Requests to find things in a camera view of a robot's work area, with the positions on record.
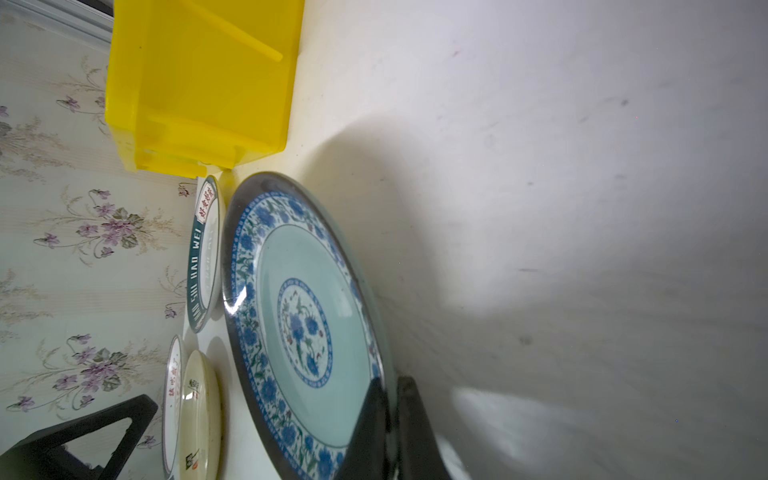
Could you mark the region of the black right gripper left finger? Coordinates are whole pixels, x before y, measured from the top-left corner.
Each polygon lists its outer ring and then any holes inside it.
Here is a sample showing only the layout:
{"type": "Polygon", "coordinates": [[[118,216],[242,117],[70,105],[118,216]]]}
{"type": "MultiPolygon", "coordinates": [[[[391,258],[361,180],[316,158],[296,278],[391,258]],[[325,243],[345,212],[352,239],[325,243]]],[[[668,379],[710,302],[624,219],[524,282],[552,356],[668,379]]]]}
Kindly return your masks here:
{"type": "Polygon", "coordinates": [[[341,466],[338,480],[387,479],[388,400],[382,382],[370,382],[341,466]]]}

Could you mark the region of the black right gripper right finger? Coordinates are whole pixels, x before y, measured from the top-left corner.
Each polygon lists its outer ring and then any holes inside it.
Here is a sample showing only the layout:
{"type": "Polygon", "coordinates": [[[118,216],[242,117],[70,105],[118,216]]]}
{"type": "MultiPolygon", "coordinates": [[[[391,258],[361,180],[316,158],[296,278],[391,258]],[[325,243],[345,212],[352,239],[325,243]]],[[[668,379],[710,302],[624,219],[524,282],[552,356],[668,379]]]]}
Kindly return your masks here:
{"type": "Polygon", "coordinates": [[[398,379],[397,402],[398,478],[450,480],[414,378],[398,379]]]}

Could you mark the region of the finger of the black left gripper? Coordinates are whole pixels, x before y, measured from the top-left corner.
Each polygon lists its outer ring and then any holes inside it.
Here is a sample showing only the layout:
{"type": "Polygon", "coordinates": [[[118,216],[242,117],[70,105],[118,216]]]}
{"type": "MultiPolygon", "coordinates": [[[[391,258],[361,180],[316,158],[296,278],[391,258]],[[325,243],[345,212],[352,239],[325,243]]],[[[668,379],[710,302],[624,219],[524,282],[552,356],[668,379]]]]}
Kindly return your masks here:
{"type": "Polygon", "coordinates": [[[1,454],[1,477],[116,479],[157,411],[142,394],[38,430],[1,454]]]}

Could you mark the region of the dark blue floral plate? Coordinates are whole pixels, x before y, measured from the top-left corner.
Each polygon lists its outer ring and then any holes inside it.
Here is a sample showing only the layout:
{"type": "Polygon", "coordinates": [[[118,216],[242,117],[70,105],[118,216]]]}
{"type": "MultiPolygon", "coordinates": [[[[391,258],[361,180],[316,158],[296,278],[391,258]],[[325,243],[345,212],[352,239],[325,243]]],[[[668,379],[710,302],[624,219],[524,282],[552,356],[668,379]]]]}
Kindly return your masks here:
{"type": "Polygon", "coordinates": [[[274,172],[237,187],[221,259],[236,370],[275,469],[336,477],[370,386],[394,374],[360,267],[322,206],[274,172]]]}

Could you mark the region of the green rim lettered plate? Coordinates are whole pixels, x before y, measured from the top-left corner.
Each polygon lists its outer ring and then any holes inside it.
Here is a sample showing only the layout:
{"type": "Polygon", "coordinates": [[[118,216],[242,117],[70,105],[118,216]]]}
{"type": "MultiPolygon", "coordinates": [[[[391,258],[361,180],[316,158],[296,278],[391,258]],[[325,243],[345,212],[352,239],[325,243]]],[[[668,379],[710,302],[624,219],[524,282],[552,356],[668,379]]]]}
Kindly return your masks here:
{"type": "Polygon", "coordinates": [[[187,262],[186,311],[194,333],[203,330],[221,300],[220,252],[225,216],[218,180],[208,176],[195,202],[187,262]]]}

